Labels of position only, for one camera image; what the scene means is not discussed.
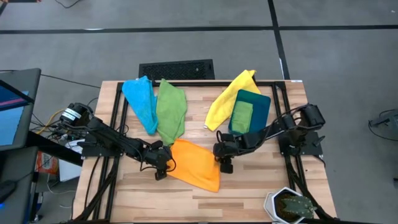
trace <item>green towel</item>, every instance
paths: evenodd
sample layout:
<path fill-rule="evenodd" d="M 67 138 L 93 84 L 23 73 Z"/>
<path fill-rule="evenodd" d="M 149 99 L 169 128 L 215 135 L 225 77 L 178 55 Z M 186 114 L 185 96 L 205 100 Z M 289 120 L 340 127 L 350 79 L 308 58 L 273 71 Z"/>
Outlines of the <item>green towel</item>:
<path fill-rule="evenodd" d="M 237 101 L 232 112 L 232 130 L 241 134 L 248 133 L 253 113 L 253 104 Z"/>
<path fill-rule="evenodd" d="M 187 99 L 184 91 L 162 79 L 156 104 L 156 115 L 159 120 L 157 132 L 166 146 L 173 144 L 184 133 L 186 112 Z"/>

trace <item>blue towel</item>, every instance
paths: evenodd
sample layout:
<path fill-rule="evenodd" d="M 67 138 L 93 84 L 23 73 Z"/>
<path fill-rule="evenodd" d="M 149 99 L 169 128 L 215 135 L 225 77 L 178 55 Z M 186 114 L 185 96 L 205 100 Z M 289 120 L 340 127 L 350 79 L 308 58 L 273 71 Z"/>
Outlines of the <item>blue towel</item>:
<path fill-rule="evenodd" d="M 124 82 L 122 91 L 137 118 L 148 134 L 155 134 L 157 127 L 156 96 L 152 82 L 146 76 Z"/>

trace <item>wooden tabletop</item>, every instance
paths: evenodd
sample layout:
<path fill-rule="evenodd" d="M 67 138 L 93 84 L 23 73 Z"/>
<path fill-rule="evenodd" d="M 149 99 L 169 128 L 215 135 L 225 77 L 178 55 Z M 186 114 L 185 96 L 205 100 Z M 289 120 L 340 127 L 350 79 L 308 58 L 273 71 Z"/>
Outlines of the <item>wooden tabletop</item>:
<path fill-rule="evenodd" d="M 106 124 L 111 120 L 117 81 L 103 82 L 95 115 Z M 291 108 L 307 103 L 302 82 L 286 81 Z M 185 118 L 187 139 L 210 151 L 216 143 L 216 133 L 203 128 L 212 102 L 226 89 L 220 86 L 179 87 L 184 89 L 188 110 Z M 259 87 L 263 95 L 272 99 L 271 87 Z M 282 94 L 279 93 L 282 112 Z M 116 127 L 121 118 L 123 100 L 120 101 Z M 276 118 L 271 102 L 268 123 Z M 228 131 L 229 121 L 218 129 Z M 154 142 L 158 134 L 149 136 L 129 106 L 126 124 L 127 136 Z M 86 159 L 78 184 L 73 216 L 77 217 L 84 207 L 88 180 L 96 158 Z M 323 164 L 312 156 L 302 156 L 303 168 L 309 191 L 327 213 L 336 216 L 328 180 Z M 100 179 L 102 160 L 99 161 L 90 187 L 89 201 L 96 193 Z M 120 161 L 111 222 L 270 222 L 263 209 L 266 195 L 289 186 L 284 158 L 279 153 L 276 138 L 266 141 L 254 153 L 233 159 L 234 173 L 221 174 L 218 193 L 199 189 L 168 176 L 156 181 L 153 170 L 139 172 L 139 163 L 123 156 Z M 104 217 L 108 193 L 101 204 L 100 218 Z"/>

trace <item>white pot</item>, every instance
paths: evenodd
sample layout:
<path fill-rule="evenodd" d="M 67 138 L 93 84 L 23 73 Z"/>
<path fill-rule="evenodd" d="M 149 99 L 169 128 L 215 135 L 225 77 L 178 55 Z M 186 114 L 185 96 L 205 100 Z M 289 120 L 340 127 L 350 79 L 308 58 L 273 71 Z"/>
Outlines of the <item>white pot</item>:
<path fill-rule="evenodd" d="M 274 192 L 274 193 L 268 193 L 267 194 L 267 198 L 266 201 L 264 202 L 264 209 L 266 210 L 266 212 L 268 213 L 268 215 L 272 218 L 273 221 L 277 221 L 277 222 L 281 222 L 281 223 L 285 223 L 285 224 L 298 224 L 301 220 L 304 219 L 304 217 L 300 217 L 298 220 L 294 221 L 294 222 L 287 222 L 281 218 L 279 218 L 276 214 L 276 210 L 275 210 L 275 197 L 281 193 L 284 190 L 288 190 L 289 192 L 292 192 L 293 194 L 297 195 L 297 196 L 302 196 L 299 193 L 295 192 L 294 190 L 288 188 L 288 187 L 284 187 L 282 189 L 280 189 L 278 192 Z"/>

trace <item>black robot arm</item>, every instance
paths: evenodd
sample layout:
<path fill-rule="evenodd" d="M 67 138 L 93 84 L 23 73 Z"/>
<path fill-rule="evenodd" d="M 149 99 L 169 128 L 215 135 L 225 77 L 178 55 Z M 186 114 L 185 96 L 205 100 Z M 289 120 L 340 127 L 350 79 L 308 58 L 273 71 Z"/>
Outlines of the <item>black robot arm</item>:
<path fill-rule="evenodd" d="M 143 170 L 142 163 L 144 162 L 156 169 L 156 180 L 167 176 L 169 171 L 167 161 L 172 159 L 172 153 L 162 141 L 150 144 L 138 138 L 126 137 L 104 124 L 101 119 L 93 115 L 90 107 L 81 103 L 71 103 L 61 115 L 60 120 L 61 123 L 58 126 L 62 129 L 75 133 L 88 133 L 86 141 L 78 143 L 83 148 L 83 152 L 85 148 L 103 148 L 116 155 L 125 153 L 141 163 L 140 171 Z"/>
<path fill-rule="evenodd" d="M 287 133 L 292 150 L 297 149 L 303 146 L 305 136 L 309 131 L 316 131 L 324 124 L 325 120 L 316 105 L 299 106 L 282 114 L 256 133 L 234 136 L 217 131 L 218 143 L 213 147 L 213 154 L 221 164 L 221 172 L 232 174 L 231 159 L 233 157 L 254 152 L 264 141 L 282 133 Z"/>

